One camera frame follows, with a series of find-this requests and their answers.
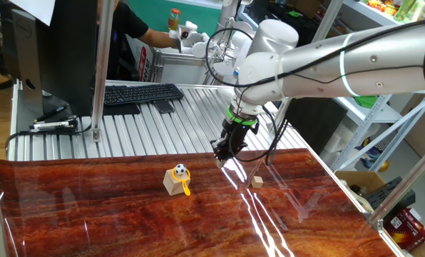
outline monitor stand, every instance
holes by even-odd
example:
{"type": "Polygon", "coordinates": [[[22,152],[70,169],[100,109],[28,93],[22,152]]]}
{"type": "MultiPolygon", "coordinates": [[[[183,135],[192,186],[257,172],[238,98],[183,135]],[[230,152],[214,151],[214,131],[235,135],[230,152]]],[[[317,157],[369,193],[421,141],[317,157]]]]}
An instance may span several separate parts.
{"type": "MultiPolygon", "coordinates": [[[[39,49],[36,31],[36,19],[21,10],[12,11],[14,35],[21,70],[22,90],[18,90],[17,131],[28,131],[34,121],[54,109],[67,104],[55,96],[42,96],[39,49]]],[[[57,122],[72,116],[71,107],[45,122],[57,122]]]]}
{"type": "MultiPolygon", "coordinates": [[[[24,93],[23,90],[18,90],[18,111],[17,111],[17,122],[16,122],[16,130],[17,131],[28,131],[29,126],[34,124],[34,121],[41,116],[38,111],[32,111],[26,102],[24,101],[24,93]]],[[[43,113],[47,114],[50,111],[67,104],[64,100],[61,100],[55,96],[42,96],[43,102],[43,113]]],[[[73,116],[73,112],[71,110],[71,106],[64,111],[48,118],[45,122],[58,122],[62,119],[67,119],[68,117],[73,116]]]]}

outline small wooden block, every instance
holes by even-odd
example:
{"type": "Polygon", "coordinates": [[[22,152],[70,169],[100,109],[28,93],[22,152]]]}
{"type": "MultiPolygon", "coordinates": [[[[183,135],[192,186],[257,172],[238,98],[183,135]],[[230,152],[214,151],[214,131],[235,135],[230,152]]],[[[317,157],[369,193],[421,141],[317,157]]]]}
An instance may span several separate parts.
{"type": "Polygon", "coordinates": [[[263,186],[262,177],[254,176],[250,182],[253,188],[261,188],[263,186]]]}
{"type": "MultiPolygon", "coordinates": [[[[177,181],[171,175],[172,170],[169,169],[165,172],[165,178],[163,179],[163,185],[167,189],[170,196],[174,196],[179,193],[184,193],[183,183],[181,181],[177,181]]],[[[179,179],[186,179],[188,177],[187,173],[178,176],[179,179]]],[[[189,186],[190,178],[186,181],[187,186],[189,186]]]]}

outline keyboard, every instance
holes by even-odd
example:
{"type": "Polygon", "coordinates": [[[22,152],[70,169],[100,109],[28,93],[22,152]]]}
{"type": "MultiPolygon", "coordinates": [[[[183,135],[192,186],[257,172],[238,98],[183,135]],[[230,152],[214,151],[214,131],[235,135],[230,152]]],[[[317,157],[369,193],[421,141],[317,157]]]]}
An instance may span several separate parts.
{"type": "Polygon", "coordinates": [[[173,84],[107,86],[105,90],[105,105],[144,104],[163,99],[181,99],[182,97],[184,97],[183,93],[173,84]]]}

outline glossy wood surface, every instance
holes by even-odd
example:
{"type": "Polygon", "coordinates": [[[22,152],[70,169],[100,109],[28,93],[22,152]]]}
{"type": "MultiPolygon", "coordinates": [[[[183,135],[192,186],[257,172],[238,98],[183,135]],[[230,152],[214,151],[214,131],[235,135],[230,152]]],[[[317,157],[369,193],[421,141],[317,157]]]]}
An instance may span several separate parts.
{"type": "Polygon", "coordinates": [[[223,170],[206,153],[0,161],[1,193],[12,256],[393,256],[304,149],[223,170]],[[191,196],[163,187],[178,163],[191,196]]]}

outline green ring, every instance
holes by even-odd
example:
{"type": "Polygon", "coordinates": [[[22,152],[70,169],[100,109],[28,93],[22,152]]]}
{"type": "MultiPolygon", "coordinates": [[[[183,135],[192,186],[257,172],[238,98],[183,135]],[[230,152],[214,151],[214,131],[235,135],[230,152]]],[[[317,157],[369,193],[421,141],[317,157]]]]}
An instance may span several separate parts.
{"type": "Polygon", "coordinates": [[[232,121],[242,124],[244,126],[252,126],[257,123],[257,119],[255,119],[254,121],[243,121],[237,118],[235,115],[232,114],[232,111],[230,110],[229,106],[227,108],[227,115],[232,119],[232,121]]]}

